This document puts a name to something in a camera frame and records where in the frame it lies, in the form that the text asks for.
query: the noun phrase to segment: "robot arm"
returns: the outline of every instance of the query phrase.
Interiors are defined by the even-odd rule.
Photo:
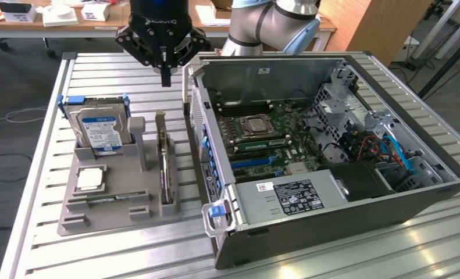
[[[189,0],[130,0],[130,5],[129,26],[118,32],[117,42],[145,66],[154,67],[163,87],[170,87],[178,66],[194,58],[207,38],[193,27]]]

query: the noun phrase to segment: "hard drive label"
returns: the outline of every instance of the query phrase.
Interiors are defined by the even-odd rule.
[[[90,145],[99,151],[115,151],[122,148],[121,133],[115,130],[117,119],[110,117],[85,118],[83,126],[86,129]]]
[[[311,180],[275,185],[275,192],[287,215],[325,208]]]

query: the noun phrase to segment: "blue cable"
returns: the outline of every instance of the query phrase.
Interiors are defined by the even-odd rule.
[[[413,166],[411,162],[406,159],[406,156],[405,156],[405,153],[402,151],[399,142],[395,140],[395,138],[391,135],[386,135],[386,136],[383,136],[383,138],[387,138],[393,142],[393,144],[395,146],[395,150],[397,150],[397,152],[399,154],[401,160],[402,160],[407,170],[413,171],[414,170],[414,166]]]

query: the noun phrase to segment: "table leg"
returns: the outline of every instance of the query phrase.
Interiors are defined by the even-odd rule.
[[[460,5],[460,0],[454,0],[454,2],[451,4],[451,6],[449,7],[445,15],[442,15],[442,18],[441,18],[439,22],[437,23],[434,29],[430,31],[429,35],[425,38],[425,41],[422,42],[422,44],[417,48],[414,54],[411,55],[411,57],[414,59],[417,59],[423,54],[426,48],[429,47],[430,43],[435,39],[435,36],[439,34],[442,27],[446,25],[447,20],[450,19],[451,15],[457,11],[459,5]]]
[[[313,47],[313,51],[325,51],[326,45],[329,44],[331,32],[319,31],[318,38],[315,42],[315,46]]]
[[[453,45],[457,43],[458,39],[460,38],[460,28],[458,29],[458,31],[453,34],[453,36],[450,37],[449,41],[446,42],[446,44],[443,45],[439,53],[437,54],[435,58],[437,59],[442,59],[442,57],[445,57],[446,53],[449,52],[450,48],[453,47]]]

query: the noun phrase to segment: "gray fixture holder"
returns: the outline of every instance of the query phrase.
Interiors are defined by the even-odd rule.
[[[157,124],[166,129],[165,114],[158,112]],[[75,147],[69,184],[59,219],[62,236],[91,233],[121,227],[170,223],[181,217],[178,176],[175,166],[175,142],[167,144],[170,187],[173,203],[161,201],[161,139],[143,141],[146,131],[143,117],[129,119],[129,131],[137,141],[122,147],[123,153],[97,156],[93,148]],[[78,189],[79,173],[86,169],[102,169],[102,183],[95,189]]]

